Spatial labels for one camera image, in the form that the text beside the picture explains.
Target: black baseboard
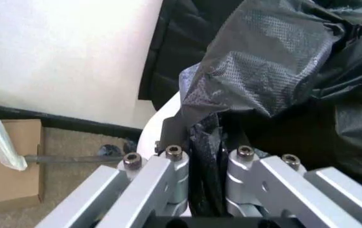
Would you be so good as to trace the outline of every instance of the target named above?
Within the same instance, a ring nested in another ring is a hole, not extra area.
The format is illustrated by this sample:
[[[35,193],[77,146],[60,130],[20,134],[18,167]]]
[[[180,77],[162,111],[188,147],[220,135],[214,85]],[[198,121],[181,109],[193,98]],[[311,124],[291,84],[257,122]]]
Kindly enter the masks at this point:
[[[43,127],[54,127],[78,132],[88,132],[138,141],[141,129],[123,127],[108,123],[38,113],[0,106],[0,119],[40,119]]]

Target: black base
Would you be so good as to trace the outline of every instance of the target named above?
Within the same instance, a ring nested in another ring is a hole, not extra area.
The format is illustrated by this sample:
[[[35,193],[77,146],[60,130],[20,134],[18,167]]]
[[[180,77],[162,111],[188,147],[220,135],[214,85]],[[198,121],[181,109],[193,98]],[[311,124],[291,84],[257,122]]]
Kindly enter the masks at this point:
[[[150,217],[143,228],[304,228],[296,218]]]
[[[43,127],[54,127],[78,132],[88,132],[138,141],[141,129],[123,127],[108,123],[38,113],[0,106],[0,119],[40,119]]]

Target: white wall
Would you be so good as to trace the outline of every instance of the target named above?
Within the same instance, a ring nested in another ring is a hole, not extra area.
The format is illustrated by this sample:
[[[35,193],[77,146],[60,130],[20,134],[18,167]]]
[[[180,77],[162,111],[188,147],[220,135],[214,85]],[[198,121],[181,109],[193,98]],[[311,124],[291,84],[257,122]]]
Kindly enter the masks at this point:
[[[0,0],[0,105],[142,128],[162,0]]]

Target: hex socket bolt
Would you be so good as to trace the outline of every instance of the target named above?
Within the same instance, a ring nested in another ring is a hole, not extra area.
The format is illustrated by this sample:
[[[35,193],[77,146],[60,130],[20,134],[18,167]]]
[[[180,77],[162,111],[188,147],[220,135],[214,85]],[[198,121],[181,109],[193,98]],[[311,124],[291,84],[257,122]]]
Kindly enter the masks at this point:
[[[182,148],[177,145],[170,145],[165,149],[165,155],[173,162],[179,161],[182,159]]]
[[[251,161],[254,158],[254,150],[246,145],[239,146],[237,156],[246,161]]]
[[[281,159],[288,164],[292,169],[298,170],[300,166],[300,159],[293,154],[284,154]]]
[[[126,169],[138,170],[141,168],[141,156],[138,153],[131,152],[123,157],[123,164]]]

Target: cardboard box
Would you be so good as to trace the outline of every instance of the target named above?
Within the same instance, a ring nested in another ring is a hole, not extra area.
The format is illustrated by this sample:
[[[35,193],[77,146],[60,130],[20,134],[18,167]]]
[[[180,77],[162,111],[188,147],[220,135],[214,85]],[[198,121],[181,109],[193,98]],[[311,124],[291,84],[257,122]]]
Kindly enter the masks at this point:
[[[40,120],[2,121],[20,155],[42,154],[42,126]],[[42,201],[42,167],[29,163],[24,171],[17,171],[0,163],[0,212],[38,205]]]

